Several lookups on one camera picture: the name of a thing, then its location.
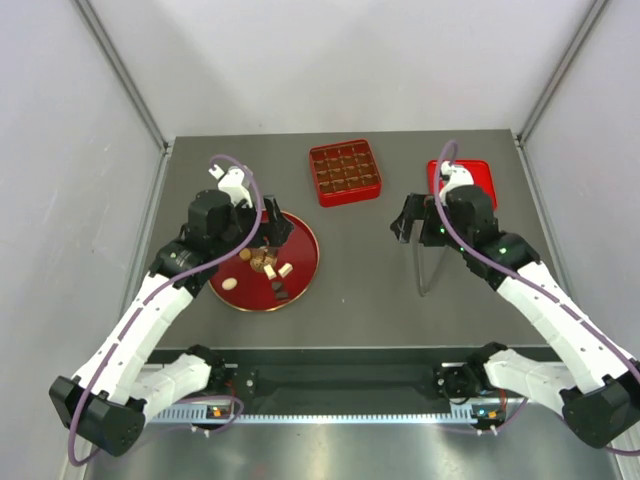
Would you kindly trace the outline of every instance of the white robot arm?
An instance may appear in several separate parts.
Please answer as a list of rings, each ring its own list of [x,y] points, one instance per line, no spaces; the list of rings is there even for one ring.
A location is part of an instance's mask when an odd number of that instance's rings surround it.
[[[628,368],[637,361],[606,336],[605,345],[588,331],[602,334],[587,315],[566,295],[519,235],[499,230],[491,198],[474,185],[470,172],[458,164],[443,162],[445,186],[440,199],[455,231],[467,245],[493,263],[516,272],[507,276],[460,248],[449,235],[432,195],[412,194],[391,229],[408,242],[415,220],[423,220],[419,241],[425,246],[449,246],[459,251],[468,268],[518,309],[560,358],[561,365],[536,362],[496,343],[470,356],[453,392],[470,397],[495,389],[507,389],[561,415],[585,443],[601,448],[640,420],[640,386]],[[539,290],[527,285],[530,282]],[[628,360],[623,362],[611,348]],[[447,392],[446,374],[440,377]]]
[[[199,345],[150,376],[141,378],[140,371],[167,328],[215,273],[217,267],[206,265],[237,248],[248,232],[256,231],[248,247],[277,248],[293,230],[273,197],[264,197],[268,221],[252,230],[262,212],[251,201],[243,170],[232,167],[225,173],[215,165],[210,173],[218,188],[196,195],[180,235],[158,251],[111,334],[71,378],[58,377],[49,390],[62,423],[111,455],[125,453],[148,421],[181,398],[224,389],[229,375],[224,362]]]

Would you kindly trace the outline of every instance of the red plate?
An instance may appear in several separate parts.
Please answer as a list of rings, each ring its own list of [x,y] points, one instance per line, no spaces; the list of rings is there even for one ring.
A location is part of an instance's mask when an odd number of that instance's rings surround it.
[[[236,255],[221,264],[218,272],[209,280],[215,294],[226,304],[248,312],[269,312],[293,302],[309,288],[320,260],[318,242],[306,223],[290,213],[282,213],[295,228],[287,243],[278,250],[274,270],[277,273],[285,263],[290,263],[293,271],[285,278],[278,275],[269,280],[264,272],[255,271],[249,261],[244,261]],[[262,220],[266,219],[267,212],[263,211]],[[227,278],[235,278],[238,281],[234,289],[222,288],[222,282]],[[271,287],[272,281],[283,283],[283,289],[289,293],[288,300],[276,300],[276,294]]]
[[[427,182],[430,192],[433,188],[433,173],[436,170],[436,163],[437,160],[431,160],[427,164]],[[469,173],[471,173],[475,184],[481,187],[485,191],[485,193],[491,197],[493,209],[495,210],[496,208],[498,208],[496,191],[493,188],[493,180],[491,179],[491,170],[489,169],[489,165],[487,164],[487,162],[485,162],[484,160],[456,160],[456,163],[469,170]],[[440,181],[440,188],[442,188],[443,186],[444,183]]]

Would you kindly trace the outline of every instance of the red round tray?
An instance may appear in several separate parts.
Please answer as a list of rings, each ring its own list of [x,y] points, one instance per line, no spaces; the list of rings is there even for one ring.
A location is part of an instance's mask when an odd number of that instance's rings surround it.
[[[290,213],[282,213],[295,228],[287,243],[278,249],[274,270],[277,273],[285,263],[290,263],[293,271],[285,278],[278,275],[269,280],[264,272],[255,271],[249,261],[242,260],[238,255],[230,258],[220,265],[218,272],[209,280],[215,294],[227,305],[248,312],[270,312],[293,302],[309,288],[320,260],[318,242],[306,223]],[[263,211],[262,220],[266,219],[267,213]],[[230,277],[235,278],[238,285],[232,290],[224,290],[222,282]],[[289,298],[276,300],[271,282],[282,282]]]

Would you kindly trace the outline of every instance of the cable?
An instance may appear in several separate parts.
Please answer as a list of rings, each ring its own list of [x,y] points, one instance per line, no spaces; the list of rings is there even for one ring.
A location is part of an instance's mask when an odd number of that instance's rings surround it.
[[[501,388],[500,389],[500,409],[504,413],[507,413],[507,402],[508,402],[507,392],[504,388]]]
[[[258,184],[256,183],[255,178],[253,178],[253,174],[247,167],[242,165],[235,158],[232,158],[228,155],[214,155],[209,162],[211,168],[213,168],[217,160],[226,160],[232,163],[236,167],[240,168],[249,179],[249,183],[251,184],[251,188],[255,196],[255,205],[256,205],[256,220],[253,223],[253,227],[249,231],[249,234],[246,236],[246,238],[240,243],[240,245],[238,245],[236,248],[231,250],[229,253],[226,253],[225,255],[222,255],[221,257],[216,258],[215,260],[205,263],[204,265],[200,265],[199,267],[192,268],[191,270],[187,270],[186,272],[183,272],[174,277],[171,277],[169,280],[167,280],[165,283],[163,283],[158,288],[156,288],[153,292],[151,292],[149,296],[143,300],[142,302],[143,306],[138,308],[135,312],[133,312],[133,315],[131,315],[131,318],[127,321],[122,331],[118,335],[118,343],[114,343],[113,345],[111,345],[111,347],[109,347],[107,354],[102,359],[102,362],[100,362],[100,365],[98,365],[98,368],[93,374],[93,377],[91,377],[91,380],[89,380],[88,385],[85,387],[84,392],[82,392],[82,395],[80,395],[80,399],[78,400],[76,409],[73,412],[73,417],[71,418],[71,425],[69,426],[69,439],[67,441],[67,455],[69,457],[69,463],[71,463],[71,465],[73,465],[74,467],[81,467],[82,465],[87,464],[87,462],[89,462],[92,458],[94,458],[98,454],[98,452],[100,452],[100,449],[95,449],[86,458],[82,460],[78,460],[76,458],[75,444],[76,444],[76,435],[78,432],[78,423],[80,423],[80,415],[82,414],[82,411],[84,410],[84,406],[87,403],[87,399],[89,398],[89,394],[91,393],[91,391],[93,390],[93,387],[95,386],[98,379],[100,378],[100,375],[109,364],[109,360],[111,360],[111,357],[113,356],[114,352],[118,348],[118,345],[124,339],[125,335],[131,328],[131,325],[133,325],[133,322],[135,322],[138,316],[140,316],[140,313],[142,312],[144,307],[146,307],[149,304],[149,302],[151,302],[151,300],[153,300],[153,298],[158,293],[160,293],[162,290],[164,290],[168,286],[173,285],[175,282],[179,282],[180,280],[187,278],[191,275],[194,275],[196,273],[200,273],[204,270],[208,270],[212,267],[215,267],[216,265],[219,265],[225,260],[228,260],[229,258],[236,255],[238,252],[240,252],[240,250],[242,250],[245,246],[248,245],[248,243],[251,241],[251,239],[254,237],[254,235],[258,231],[258,228],[260,227],[260,222],[262,221],[262,207],[263,207],[262,195],[260,194],[260,189],[258,188]]]
[[[240,418],[240,415],[242,415],[242,412],[244,412],[244,402],[242,400],[240,400],[239,398],[232,396],[232,395],[214,395],[214,396],[208,396],[208,397],[199,397],[199,398],[187,398],[187,399],[183,399],[178,401],[177,403],[197,403],[197,402],[211,402],[211,401],[219,401],[219,400],[231,400],[233,403],[236,403],[238,405],[238,411],[234,412],[233,417],[227,422],[227,423],[223,423],[221,424],[220,428],[216,429],[216,430],[210,430],[209,432],[212,433],[222,433],[225,430],[228,430],[229,427],[235,423],[235,421]],[[103,462],[105,464],[105,466],[107,467],[107,469],[109,470],[113,470],[117,467],[120,467],[122,465],[123,462],[127,461],[129,458],[131,458],[131,456],[135,453],[138,452],[140,450],[142,450],[144,447],[146,447],[147,445],[149,445],[151,442],[154,442],[155,440],[157,440],[159,437],[164,436],[165,434],[169,433],[169,432],[175,432],[177,430],[192,430],[192,426],[191,425],[175,425],[173,427],[169,427],[169,428],[163,428],[162,430],[160,430],[159,432],[155,432],[153,435],[149,436],[149,438],[144,439],[143,441],[138,441],[136,442],[136,444],[133,446],[133,448],[131,450],[129,450],[126,455],[118,458],[118,459],[113,459],[110,458],[108,461]]]
[[[231,390],[231,396],[235,397],[236,396],[236,389],[233,386],[233,382],[231,382],[231,380],[229,380],[224,385],[226,387],[229,387],[229,389]],[[214,430],[219,430],[219,429],[223,428],[226,425],[226,423],[217,423],[217,424],[192,423],[191,425],[196,427],[196,428],[200,428],[202,430],[214,431]]]
[[[579,313],[574,311],[569,305],[562,304],[559,298],[557,298],[555,295],[548,292],[544,288],[540,287],[539,285],[536,285],[531,280],[523,277],[522,275],[518,274],[517,272],[507,267],[504,267],[503,265],[500,265],[497,262],[494,262],[490,258],[485,257],[480,252],[476,251],[473,247],[471,247],[469,244],[467,244],[467,242],[465,242],[464,239],[460,235],[458,235],[458,232],[456,232],[455,228],[453,228],[453,225],[451,225],[451,222],[449,221],[449,218],[447,217],[447,214],[444,211],[444,207],[442,205],[442,200],[440,199],[440,195],[437,193],[440,191],[439,185],[438,185],[440,181],[440,175],[438,174],[438,172],[441,171],[442,163],[444,162],[445,156],[447,155],[449,150],[452,150],[449,163],[453,164],[455,163],[456,158],[458,157],[458,142],[456,142],[455,140],[449,140],[442,148],[442,152],[440,152],[440,156],[438,157],[438,161],[436,163],[436,170],[435,170],[436,174],[433,176],[433,192],[435,192],[434,200],[436,204],[436,210],[438,211],[438,216],[440,217],[440,221],[442,221],[442,224],[447,229],[447,233],[451,236],[451,238],[453,238],[455,242],[460,247],[464,248],[465,251],[472,257],[476,258],[477,260],[480,260],[482,263],[493,268],[494,270],[497,270],[500,273],[507,275],[508,277],[511,277],[521,283],[524,283],[526,286],[532,288],[533,290],[538,292],[540,295],[544,295],[546,298],[548,298],[553,303],[558,305],[558,307],[564,310],[571,318],[576,320],[591,335],[593,335],[605,347],[607,347],[607,349],[611,353],[613,353],[613,355],[618,360],[620,360],[620,362],[631,372],[631,375],[633,375],[633,378],[638,382],[638,384],[640,384],[640,372],[638,372],[638,370],[633,365],[633,363],[631,363],[631,361],[629,361],[629,359],[604,334],[598,332],[598,330],[594,326],[592,326],[588,321],[585,321],[585,319],[582,318]],[[625,452],[625,451],[613,449],[612,447],[606,447],[606,448],[608,451],[616,453],[617,455],[640,456],[640,450]]]
[[[449,428],[449,427],[439,427],[439,428],[441,430],[444,430],[445,432],[460,433],[462,435],[475,435],[475,436],[486,435],[486,434],[497,435],[502,430],[507,428],[508,425],[511,425],[513,421],[516,418],[518,418],[520,414],[522,414],[522,410],[524,409],[524,406],[527,404],[528,401],[529,401],[528,399],[524,398],[522,400],[522,403],[520,403],[520,405],[518,405],[518,408],[516,408],[516,411],[513,412],[513,414],[509,418],[507,418],[502,425],[498,425],[497,427],[491,428],[490,430],[476,430],[476,429],[462,430],[460,428]]]

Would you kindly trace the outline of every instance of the small red tray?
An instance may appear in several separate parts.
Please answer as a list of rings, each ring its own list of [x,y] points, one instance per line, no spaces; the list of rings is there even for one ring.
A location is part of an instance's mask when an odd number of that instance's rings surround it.
[[[436,171],[437,160],[431,160],[427,163],[427,184],[429,185],[429,192],[433,193],[433,174]],[[473,181],[476,185],[481,187],[487,195],[491,197],[493,203],[493,209],[498,208],[498,200],[496,199],[496,191],[493,188],[493,180],[491,179],[491,170],[489,164],[484,160],[456,160],[457,164],[460,164],[471,173]],[[440,181],[440,188],[444,186],[444,182]]]
[[[287,242],[278,249],[275,270],[290,263],[293,271],[285,278],[278,275],[273,281],[283,284],[289,298],[276,300],[267,275],[255,271],[249,261],[235,255],[222,263],[216,274],[209,279],[215,294],[227,305],[248,312],[270,312],[293,302],[309,288],[320,261],[318,242],[306,223],[290,213],[282,214],[293,223],[294,229]],[[262,220],[267,220],[267,212],[262,212]],[[238,285],[232,290],[225,290],[222,282],[229,277],[235,278]]]
[[[370,200],[380,195],[382,179],[364,139],[314,147],[309,163],[318,202],[323,207]]]

